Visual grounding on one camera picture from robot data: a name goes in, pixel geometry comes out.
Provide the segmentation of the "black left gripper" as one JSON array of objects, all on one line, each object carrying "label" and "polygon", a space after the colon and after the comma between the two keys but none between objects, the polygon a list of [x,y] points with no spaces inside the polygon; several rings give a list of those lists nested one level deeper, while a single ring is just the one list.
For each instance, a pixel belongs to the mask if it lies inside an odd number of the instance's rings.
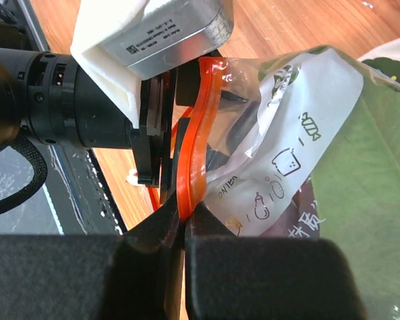
[{"label": "black left gripper", "polygon": [[72,56],[0,47],[0,151],[18,134],[46,145],[130,149],[138,182],[167,187],[176,77],[142,82],[134,125]]}]

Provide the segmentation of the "clear zip top bag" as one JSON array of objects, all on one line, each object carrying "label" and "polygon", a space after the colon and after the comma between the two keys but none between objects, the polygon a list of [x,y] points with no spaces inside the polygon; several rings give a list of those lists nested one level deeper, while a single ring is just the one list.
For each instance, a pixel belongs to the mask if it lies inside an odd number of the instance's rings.
[{"label": "clear zip top bag", "polygon": [[268,61],[203,57],[199,68],[177,166],[180,219],[202,204],[236,237],[336,244],[320,234],[312,172],[364,80],[400,84],[327,45]]}]

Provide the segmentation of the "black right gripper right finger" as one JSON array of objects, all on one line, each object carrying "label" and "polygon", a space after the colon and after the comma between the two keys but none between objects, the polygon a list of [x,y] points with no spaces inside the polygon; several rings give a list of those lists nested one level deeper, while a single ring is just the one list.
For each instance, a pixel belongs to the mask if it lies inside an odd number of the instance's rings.
[{"label": "black right gripper right finger", "polygon": [[185,224],[190,319],[365,319],[348,262],[327,240],[236,237],[204,205]]}]

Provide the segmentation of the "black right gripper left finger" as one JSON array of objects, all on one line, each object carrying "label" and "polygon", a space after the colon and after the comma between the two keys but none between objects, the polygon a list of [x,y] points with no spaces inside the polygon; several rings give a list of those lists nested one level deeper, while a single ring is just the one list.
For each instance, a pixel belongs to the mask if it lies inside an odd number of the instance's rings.
[{"label": "black right gripper left finger", "polygon": [[123,235],[0,235],[0,319],[178,319],[175,196]]}]

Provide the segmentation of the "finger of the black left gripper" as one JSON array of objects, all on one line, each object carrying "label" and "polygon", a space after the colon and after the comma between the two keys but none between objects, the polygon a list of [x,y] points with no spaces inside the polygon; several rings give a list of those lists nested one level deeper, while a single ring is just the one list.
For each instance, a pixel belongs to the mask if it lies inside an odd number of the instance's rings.
[{"label": "finger of the black left gripper", "polygon": [[175,126],[166,133],[164,154],[161,162],[159,201],[163,205],[176,190],[179,154],[190,116],[181,117]]},{"label": "finger of the black left gripper", "polygon": [[177,68],[175,102],[177,105],[193,107],[200,87],[199,60],[191,60]]}]

